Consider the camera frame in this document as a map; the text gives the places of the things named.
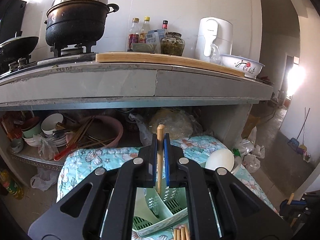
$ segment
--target red bottle label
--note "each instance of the red bottle label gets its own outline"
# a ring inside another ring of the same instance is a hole
[[[139,34],[129,34],[128,51],[132,49],[132,43],[139,43]]]

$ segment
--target cutting board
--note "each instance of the cutting board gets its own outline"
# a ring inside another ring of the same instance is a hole
[[[231,68],[223,67],[214,63],[198,59],[178,57],[164,54],[149,54],[140,52],[107,52],[96,54],[97,62],[128,62],[128,63],[154,63],[166,65],[178,65],[183,67],[194,67],[216,72],[244,77],[244,73]]]

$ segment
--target glass bottle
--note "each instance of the glass bottle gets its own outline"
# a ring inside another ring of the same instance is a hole
[[[140,31],[139,43],[146,43],[147,33],[150,31],[150,17],[144,18],[144,24]]]
[[[174,56],[182,56],[185,41],[181,38],[180,33],[168,32],[167,35],[161,39],[161,53]]]
[[[164,34],[167,35],[167,33],[168,33],[168,21],[163,21],[162,28],[164,29]]]
[[[0,183],[16,199],[23,198],[23,188],[14,181],[6,169],[0,169]]]
[[[139,43],[139,18],[132,19],[132,27],[129,31],[129,39],[128,39],[128,51],[132,51],[132,43]]]

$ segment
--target cooking oil bottle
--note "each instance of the cooking oil bottle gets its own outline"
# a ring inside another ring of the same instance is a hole
[[[14,181],[6,169],[0,169],[0,183],[16,199],[23,198],[23,188]]]

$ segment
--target blue floral tablecloth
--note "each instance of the blue floral tablecloth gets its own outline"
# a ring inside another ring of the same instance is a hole
[[[226,148],[220,141],[210,136],[173,140],[171,141],[171,144],[181,147],[185,157],[192,159],[199,164],[204,164],[215,150]],[[58,178],[57,201],[65,196],[96,168],[104,167],[107,170],[119,168],[124,162],[137,157],[139,149],[139,147],[80,149],[71,153],[67,157]],[[276,212],[276,209],[267,199],[263,190],[244,166],[241,165],[240,170],[235,176]],[[184,219],[173,227],[169,227],[166,230],[144,238],[139,237],[136,232],[132,231],[132,240],[170,240],[173,238],[173,229],[179,228],[182,226],[181,224],[186,223],[188,223],[188,219]]]

